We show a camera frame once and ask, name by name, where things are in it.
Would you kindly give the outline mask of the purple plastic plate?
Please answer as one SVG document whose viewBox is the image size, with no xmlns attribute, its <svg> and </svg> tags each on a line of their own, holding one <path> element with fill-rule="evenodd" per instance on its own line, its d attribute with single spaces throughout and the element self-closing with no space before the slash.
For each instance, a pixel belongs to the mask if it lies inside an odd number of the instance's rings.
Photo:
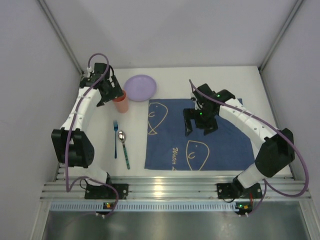
<svg viewBox="0 0 320 240">
<path fill-rule="evenodd" d="M 124 84 L 127 97 L 134 102 L 149 100 L 157 92 L 157 83 L 149 75 L 138 74 L 130 77 Z"/>
</svg>

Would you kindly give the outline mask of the blue fish-pattern cloth placemat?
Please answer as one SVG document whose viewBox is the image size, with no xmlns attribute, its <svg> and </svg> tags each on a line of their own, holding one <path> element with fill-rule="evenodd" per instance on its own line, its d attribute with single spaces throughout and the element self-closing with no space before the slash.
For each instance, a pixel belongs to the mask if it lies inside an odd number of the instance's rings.
<svg viewBox="0 0 320 240">
<path fill-rule="evenodd" d="M 183 110 L 193 107 L 190 99 L 149 101 L 145 169 L 241 171 L 254 163 L 250 139 L 220 116 L 213 133 L 194 127 L 186 136 Z"/>
</svg>

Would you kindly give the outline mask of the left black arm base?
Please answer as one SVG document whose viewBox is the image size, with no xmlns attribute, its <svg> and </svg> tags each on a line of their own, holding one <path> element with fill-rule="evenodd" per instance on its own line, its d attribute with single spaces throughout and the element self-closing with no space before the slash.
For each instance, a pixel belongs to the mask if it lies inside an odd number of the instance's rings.
<svg viewBox="0 0 320 240">
<path fill-rule="evenodd" d="M 115 183 L 111 185 L 118 193 L 120 200 L 126 199 L 129 193 L 129 185 L 126 183 Z M 85 188 L 84 198 L 87 200 L 115 200 L 116 193 L 109 187 L 104 185 L 87 184 Z"/>
</svg>

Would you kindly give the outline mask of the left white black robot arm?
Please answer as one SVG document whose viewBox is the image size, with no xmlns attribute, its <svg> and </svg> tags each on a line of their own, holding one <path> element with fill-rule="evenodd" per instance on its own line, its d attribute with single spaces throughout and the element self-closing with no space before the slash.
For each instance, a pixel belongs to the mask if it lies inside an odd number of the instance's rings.
<svg viewBox="0 0 320 240">
<path fill-rule="evenodd" d="M 124 95 L 113 68 L 107 63 L 95 63 L 80 81 L 77 97 L 66 121 L 51 133 L 59 163 L 65 166 L 67 190 L 71 178 L 89 179 L 94 185 L 111 184 L 110 175 L 95 163 L 95 148 L 86 132 L 98 107 Z"/>
</svg>

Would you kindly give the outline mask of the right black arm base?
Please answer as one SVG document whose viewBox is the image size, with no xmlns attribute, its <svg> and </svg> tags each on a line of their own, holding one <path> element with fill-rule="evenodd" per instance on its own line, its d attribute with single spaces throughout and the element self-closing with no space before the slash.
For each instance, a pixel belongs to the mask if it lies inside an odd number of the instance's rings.
<svg viewBox="0 0 320 240">
<path fill-rule="evenodd" d="M 262 188 L 259 183 L 249 188 L 236 187 L 233 183 L 217 183 L 216 184 L 218 199 L 235 200 L 235 199 L 261 199 L 263 196 Z"/>
</svg>

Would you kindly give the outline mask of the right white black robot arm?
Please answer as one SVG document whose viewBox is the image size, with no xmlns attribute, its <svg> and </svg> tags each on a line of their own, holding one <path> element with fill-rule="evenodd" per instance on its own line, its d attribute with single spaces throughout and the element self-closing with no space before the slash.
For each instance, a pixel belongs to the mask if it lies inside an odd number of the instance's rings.
<svg viewBox="0 0 320 240">
<path fill-rule="evenodd" d="M 216 117 L 221 117 L 245 134 L 258 149 L 254 163 L 233 179 L 231 185 L 235 191 L 241 193 L 265 178 L 272 178 L 294 160 L 293 133 L 287 128 L 278 130 L 263 123 L 228 90 L 215 92 L 205 83 L 192 90 L 191 100 L 194 108 L 183 110 L 186 136 L 193 131 L 191 121 L 208 135 L 218 129 Z"/>
</svg>

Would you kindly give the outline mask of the orange plastic cup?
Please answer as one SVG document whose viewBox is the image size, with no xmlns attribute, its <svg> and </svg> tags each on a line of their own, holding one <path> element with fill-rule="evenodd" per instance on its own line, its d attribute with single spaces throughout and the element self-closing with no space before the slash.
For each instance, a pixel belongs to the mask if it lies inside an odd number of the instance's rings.
<svg viewBox="0 0 320 240">
<path fill-rule="evenodd" d="M 123 95 L 121 97 L 117 97 L 112 102 L 117 109 L 117 111 L 121 114 L 126 113 L 129 110 L 129 101 L 127 97 L 127 93 L 125 90 L 122 91 Z"/>
</svg>

